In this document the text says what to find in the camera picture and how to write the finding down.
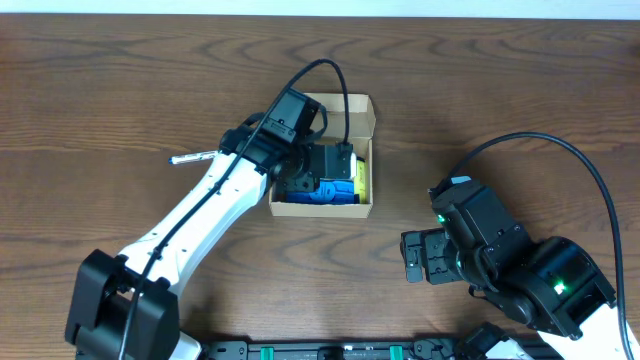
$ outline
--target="white wall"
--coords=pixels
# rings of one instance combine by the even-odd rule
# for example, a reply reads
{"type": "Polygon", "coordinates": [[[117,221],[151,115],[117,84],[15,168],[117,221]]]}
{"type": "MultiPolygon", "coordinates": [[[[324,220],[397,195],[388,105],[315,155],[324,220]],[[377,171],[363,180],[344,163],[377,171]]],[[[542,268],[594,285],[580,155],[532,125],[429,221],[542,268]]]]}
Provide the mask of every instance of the white wall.
{"type": "Polygon", "coordinates": [[[640,0],[0,0],[0,12],[640,19],[640,0]]]}

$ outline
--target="white pen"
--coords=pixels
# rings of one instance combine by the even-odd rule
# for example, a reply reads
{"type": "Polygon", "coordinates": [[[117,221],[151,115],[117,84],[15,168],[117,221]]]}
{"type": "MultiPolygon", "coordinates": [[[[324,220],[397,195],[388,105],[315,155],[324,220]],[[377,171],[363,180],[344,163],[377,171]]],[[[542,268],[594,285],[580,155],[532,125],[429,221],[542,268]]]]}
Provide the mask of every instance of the white pen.
{"type": "Polygon", "coordinates": [[[194,162],[194,161],[211,160],[217,154],[218,154],[218,150],[206,151],[203,153],[172,156],[171,158],[169,158],[169,164],[178,165],[178,164],[184,164],[184,163],[194,162]]]}

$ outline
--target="wood grain surface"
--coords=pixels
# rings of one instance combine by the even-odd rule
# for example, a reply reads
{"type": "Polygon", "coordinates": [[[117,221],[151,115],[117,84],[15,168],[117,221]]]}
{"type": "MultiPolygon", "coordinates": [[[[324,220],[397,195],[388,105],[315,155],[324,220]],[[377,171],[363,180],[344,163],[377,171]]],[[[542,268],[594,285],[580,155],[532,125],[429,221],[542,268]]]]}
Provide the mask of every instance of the wood grain surface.
{"type": "MultiPolygon", "coordinates": [[[[0,16],[0,348],[73,356],[63,329],[80,262],[168,213],[215,149],[302,66],[330,57],[369,94],[367,220],[274,218],[266,199],[224,235],[181,300],[202,339],[410,338],[483,321],[527,329],[467,286],[408,284],[400,233],[437,226],[427,188],[508,132],[561,136],[600,169],[620,217],[628,320],[640,331],[640,23],[212,16],[0,16]]],[[[338,92],[330,68],[298,88],[338,92]]],[[[467,172],[532,236],[587,249],[614,282],[604,202],[552,144],[488,150],[467,172]]]]}

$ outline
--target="open box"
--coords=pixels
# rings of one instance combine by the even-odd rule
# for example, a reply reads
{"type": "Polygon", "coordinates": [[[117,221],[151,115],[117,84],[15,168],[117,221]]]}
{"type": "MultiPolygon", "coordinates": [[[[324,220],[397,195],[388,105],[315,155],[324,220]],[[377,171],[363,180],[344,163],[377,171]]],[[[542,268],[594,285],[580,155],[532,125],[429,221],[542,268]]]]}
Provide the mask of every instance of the open box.
{"type": "MultiPolygon", "coordinates": [[[[327,108],[328,126],[320,143],[336,143],[344,138],[344,101],[342,94],[306,94],[327,108]]],[[[373,206],[373,130],[376,117],[369,95],[349,95],[349,142],[353,151],[365,161],[366,202],[364,204],[311,205],[274,201],[275,187],[269,192],[273,216],[366,218],[373,206]]],[[[322,129],[320,112],[311,129],[322,129]]]]}

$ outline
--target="green light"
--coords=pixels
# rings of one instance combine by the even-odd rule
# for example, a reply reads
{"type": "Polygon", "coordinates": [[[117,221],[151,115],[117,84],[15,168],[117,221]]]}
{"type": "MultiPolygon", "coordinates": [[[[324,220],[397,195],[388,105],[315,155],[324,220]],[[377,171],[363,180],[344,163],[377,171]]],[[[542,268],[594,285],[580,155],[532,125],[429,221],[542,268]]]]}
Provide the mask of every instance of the green light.
{"type": "Polygon", "coordinates": [[[562,294],[566,289],[563,283],[557,283],[556,286],[553,287],[553,290],[555,290],[558,295],[562,294]]]}

